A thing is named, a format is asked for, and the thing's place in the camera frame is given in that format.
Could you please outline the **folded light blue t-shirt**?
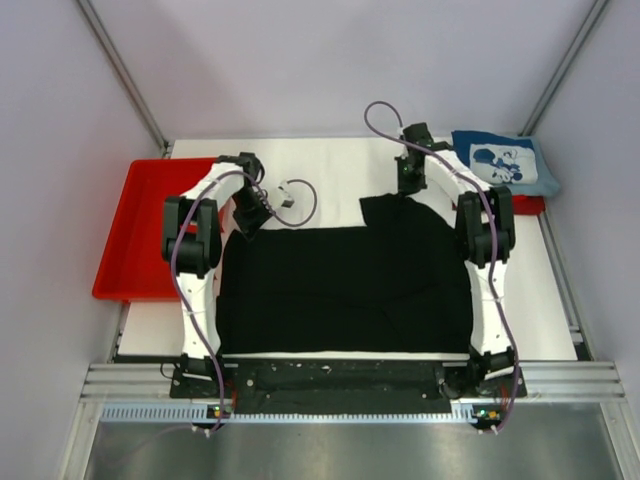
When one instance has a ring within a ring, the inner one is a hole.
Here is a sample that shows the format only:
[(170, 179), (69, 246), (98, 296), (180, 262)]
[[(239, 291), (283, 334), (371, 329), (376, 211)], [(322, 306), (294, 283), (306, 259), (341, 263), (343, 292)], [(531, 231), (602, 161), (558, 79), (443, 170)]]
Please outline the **folded light blue t-shirt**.
[(556, 195), (560, 190), (560, 184), (555, 179), (548, 167), (544, 158), (543, 151), (538, 142), (530, 137), (525, 137), (534, 144), (536, 153), (536, 162), (538, 170), (538, 181), (530, 185), (512, 185), (512, 184), (500, 184), (501, 186), (507, 186), (513, 195), (526, 195), (526, 196), (542, 196), (552, 197)]

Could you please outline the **folded red t-shirt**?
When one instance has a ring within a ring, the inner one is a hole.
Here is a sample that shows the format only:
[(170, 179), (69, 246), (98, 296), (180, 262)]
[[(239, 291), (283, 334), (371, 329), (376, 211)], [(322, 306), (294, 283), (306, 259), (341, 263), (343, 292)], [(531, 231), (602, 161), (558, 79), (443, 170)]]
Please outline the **folded red t-shirt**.
[(538, 216), (546, 210), (545, 199), (541, 196), (512, 196), (515, 215)]

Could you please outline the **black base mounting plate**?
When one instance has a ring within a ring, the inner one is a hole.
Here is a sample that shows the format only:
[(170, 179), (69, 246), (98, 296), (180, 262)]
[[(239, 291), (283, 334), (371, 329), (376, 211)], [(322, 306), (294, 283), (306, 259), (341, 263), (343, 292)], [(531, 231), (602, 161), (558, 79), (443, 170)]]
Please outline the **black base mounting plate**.
[(448, 413), (454, 400), (507, 405), (525, 394), (509, 354), (465, 361), (180, 359), (173, 399), (223, 400), (236, 415), (382, 416)]

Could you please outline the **left aluminium frame post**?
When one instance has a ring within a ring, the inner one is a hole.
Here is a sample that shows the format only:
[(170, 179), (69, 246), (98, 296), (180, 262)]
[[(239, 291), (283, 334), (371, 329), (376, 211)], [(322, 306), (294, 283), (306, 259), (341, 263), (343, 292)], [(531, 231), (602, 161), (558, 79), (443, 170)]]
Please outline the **left aluminium frame post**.
[(158, 150), (164, 154), (170, 146), (170, 142), (155, 120), (93, 2), (90, 0), (74, 0), (73, 4), (77, 7), (86, 26), (96, 40), (125, 97), (141, 121), (144, 129)]

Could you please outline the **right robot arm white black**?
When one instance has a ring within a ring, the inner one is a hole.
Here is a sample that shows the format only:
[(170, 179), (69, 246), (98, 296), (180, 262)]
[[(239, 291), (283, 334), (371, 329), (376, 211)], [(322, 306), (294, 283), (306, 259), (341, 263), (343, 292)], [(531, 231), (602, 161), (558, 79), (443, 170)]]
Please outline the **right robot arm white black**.
[(470, 358), (460, 380), (446, 381), (458, 390), (490, 395), (518, 359), (503, 305), (516, 240), (511, 192), (482, 180), (459, 159), (445, 158), (448, 145), (436, 142), (424, 123), (400, 126), (398, 141), (405, 147), (396, 158), (399, 192), (414, 194), (432, 182), (453, 202), (457, 248), (471, 282)]

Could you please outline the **red plastic bin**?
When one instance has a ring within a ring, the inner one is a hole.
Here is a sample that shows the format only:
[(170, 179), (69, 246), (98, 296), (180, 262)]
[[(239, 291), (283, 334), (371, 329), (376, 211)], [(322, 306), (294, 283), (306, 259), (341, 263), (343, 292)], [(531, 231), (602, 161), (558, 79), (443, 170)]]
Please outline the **red plastic bin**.
[(131, 163), (94, 281), (92, 295), (118, 302), (176, 301), (161, 256), (163, 204), (202, 179), (214, 159), (139, 159)]

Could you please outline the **black t-shirt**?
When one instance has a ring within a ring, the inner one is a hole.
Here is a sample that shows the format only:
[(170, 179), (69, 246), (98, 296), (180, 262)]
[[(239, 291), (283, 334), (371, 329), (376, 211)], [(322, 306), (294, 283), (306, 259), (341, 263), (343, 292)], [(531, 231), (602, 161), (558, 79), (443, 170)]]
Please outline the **black t-shirt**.
[(225, 353), (468, 352), (471, 284), (452, 227), (408, 197), (360, 206), (360, 227), (229, 237), (216, 311)]

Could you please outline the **right aluminium frame post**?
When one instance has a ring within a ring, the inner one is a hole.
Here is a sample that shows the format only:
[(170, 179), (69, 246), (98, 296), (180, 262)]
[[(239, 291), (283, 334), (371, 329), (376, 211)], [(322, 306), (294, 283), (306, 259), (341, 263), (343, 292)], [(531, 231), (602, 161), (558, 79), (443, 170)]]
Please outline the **right aluminium frame post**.
[(611, 0), (596, 0), (591, 3), (576, 34), (560, 58), (533, 110), (519, 131), (520, 136), (532, 136), (536, 133), (563, 84), (576, 66), (580, 55), (585, 51), (587, 44), (606, 16), (611, 4)]

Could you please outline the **aluminium frame post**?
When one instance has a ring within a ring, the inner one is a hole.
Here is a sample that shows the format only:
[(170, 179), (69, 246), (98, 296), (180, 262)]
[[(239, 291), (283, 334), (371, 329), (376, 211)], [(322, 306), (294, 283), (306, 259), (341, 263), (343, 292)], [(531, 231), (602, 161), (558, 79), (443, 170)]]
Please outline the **aluminium frame post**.
[(587, 44), (606, 16), (611, 4), (611, 0), (596, 0), (591, 3), (576, 34), (560, 58), (533, 110), (519, 131), (520, 136), (532, 136), (536, 133), (563, 84), (576, 66), (580, 55), (585, 51)]
[(93, 2), (90, 0), (74, 0), (73, 4), (77, 7), (86, 26), (96, 40), (125, 97), (141, 121), (144, 129), (158, 150), (164, 154), (170, 146), (170, 142), (155, 120)]

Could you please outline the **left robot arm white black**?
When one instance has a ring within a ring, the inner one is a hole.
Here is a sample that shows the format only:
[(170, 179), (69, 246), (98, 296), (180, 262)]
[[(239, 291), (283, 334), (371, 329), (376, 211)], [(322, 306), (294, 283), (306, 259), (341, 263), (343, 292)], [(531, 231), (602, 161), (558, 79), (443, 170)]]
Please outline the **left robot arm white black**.
[(161, 255), (170, 267), (184, 325), (179, 372), (191, 376), (205, 396), (220, 394), (227, 382), (217, 357), (221, 340), (214, 299), (215, 270), (224, 248), (220, 212), (233, 203), (240, 232), (254, 237), (271, 218), (257, 190), (264, 173), (253, 153), (220, 156), (194, 186), (163, 204)]

